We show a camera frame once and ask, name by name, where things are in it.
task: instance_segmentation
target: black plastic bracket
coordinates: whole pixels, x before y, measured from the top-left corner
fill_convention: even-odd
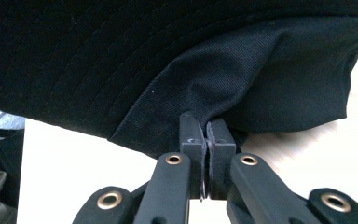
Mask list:
[[[334,189],[295,195],[267,163],[236,144],[221,119],[202,131],[191,113],[180,117],[180,152],[159,157],[151,180],[129,193],[95,192],[75,224],[187,223],[189,199],[227,200],[231,223],[358,223],[358,203]]]

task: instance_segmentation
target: black canvas material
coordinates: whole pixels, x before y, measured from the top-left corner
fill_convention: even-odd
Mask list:
[[[358,1],[0,1],[0,109],[150,156],[179,114],[251,133],[345,117]]]

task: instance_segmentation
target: metal grommet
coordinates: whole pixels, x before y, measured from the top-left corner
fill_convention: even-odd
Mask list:
[[[257,165],[258,163],[257,159],[252,156],[242,156],[241,162],[245,165]]]
[[[181,163],[182,160],[183,160],[182,157],[179,155],[167,156],[167,158],[165,159],[165,161],[170,165],[177,165]]]
[[[338,212],[347,213],[351,211],[351,205],[347,200],[333,193],[325,193],[321,196],[322,202],[329,208]]]
[[[114,190],[102,195],[97,202],[99,208],[106,210],[118,206],[121,203],[121,193]]]

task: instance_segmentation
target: black fabric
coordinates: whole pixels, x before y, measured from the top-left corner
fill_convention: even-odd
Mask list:
[[[188,110],[202,127],[223,114],[229,127],[251,133],[345,118],[357,56],[354,18],[268,21],[218,36],[173,60],[111,140],[130,148],[147,143],[143,151],[157,156],[164,141],[178,139],[177,118]]]
[[[281,20],[284,18],[293,19],[285,23]],[[280,29],[271,27],[274,22]],[[146,97],[149,93],[145,90],[153,89],[149,84],[156,83],[156,76],[176,61],[175,58],[188,55],[188,50],[194,52],[194,47],[204,41],[216,36],[224,38],[228,32],[242,28],[255,35],[243,34],[246,35],[243,39],[254,42],[231,45],[234,49],[249,50],[244,55],[241,54],[245,51],[240,49],[226,51],[228,55],[224,55],[224,64],[219,69],[232,73],[231,76],[218,76],[213,73],[215,70],[210,70],[213,69],[210,65],[201,69],[207,62],[219,64],[219,59],[213,55],[197,59],[189,70],[182,67],[182,73],[175,73],[176,76],[194,78],[193,83],[201,81],[189,94],[198,95],[197,100],[191,101],[193,105],[186,105],[189,98],[187,92],[180,91],[183,88],[167,82],[161,85],[163,89],[156,90],[161,94],[158,97],[161,106],[147,106],[149,101],[156,102],[153,98],[156,94],[151,95],[152,98]],[[291,48],[284,44],[293,40],[297,43]],[[236,40],[227,38],[224,44],[227,46],[228,42]],[[317,46],[324,51],[316,50]],[[299,59],[291,62],[285,56],[287,52],[293,57],[305,55],[307,50],[317,51],[307,62],[322,65],[312,68]],[[207,119],[224,114],[231,127],[256,133],[305,129],[343,118],[345,92],[339,92],[339,87],[332,88],[328,94],[331,97],[321,102],[320,95],[326,92],[315,94],[314,102],[317,103],[313,106],[321,106],[321,111],[326,109],[325,104],[334,103],[329,106],[334,110],[327,111],[327,115],[318,112],[318,116],[306,117],[302,112],[309,110],[308,114],[311,114],[312,106],[302,104],[294,104],[292,107],[299,107],[288,114],[285,108],[276,108],[275,115],[270,111],[275,111],[276,106],[284,106],[280,102],[296,95],[297,89],[301,91],[311,77],[323,79],[328,74],[341,73],[340,83],[346,86],[341,90],[345,91],[349,87],[347,74],[357,53],[358,1],[0,1],[0,109],[107,138],[157,157],[168,150],[168,144],[177,134],[178,117],[175,117],[177,112],[171,112],[173,110],[195,110],[203,125]],[[279,63],[283,63],[284,68],[289,68],[291,63],[292,68],[279,68],[280,74],[271,77],[270,67],[279,67],[276,65]],[[304,71],[304,74],[293,73],[295,69]],[[199,70],[202,70],[200,77],[191,74]],[[281,78],[292,87],[298,81],[299,88],[288,91],[284,88],[286,84],[270,84]],[[318,84],[330,85],[322,81],[315,83]],[[317,87],[310,90],[316,91],[319,91]],[[167,99],[164,92],[175,92],[172,97],[184,101],[173,105],[172,100],[163,101]],[[298,103],[301,96],[310,96],[310,92],[302,92],[293,98],[293,102]],[[141,94],[145,102],[138,99]],[[282,99],[273,105],[259,105],[271,94],[282,94]],[[137,110],[139,105],[146,106],[148,111],[145,112],[149,116]],[[295,116],[294,120],[302,117],[301,123],[285,123],[292,116]]]
[[[0,192],[0,202],[17,208],[19,203],[23,131],[0,140],[0,171],[7,173],[7,179]]]

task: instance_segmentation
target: white surface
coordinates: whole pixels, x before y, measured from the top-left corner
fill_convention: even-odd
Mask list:
[[[348,118],[299,133],[253,135],[243,149],[263,157],[292,191],[341,190],[358,202],[358,64]],[[27,120],[18,223],[72,223],[97,189],[132,191],[155,161],[107,141]],[[194,201],[190,223],[229,223],[224,202]]]

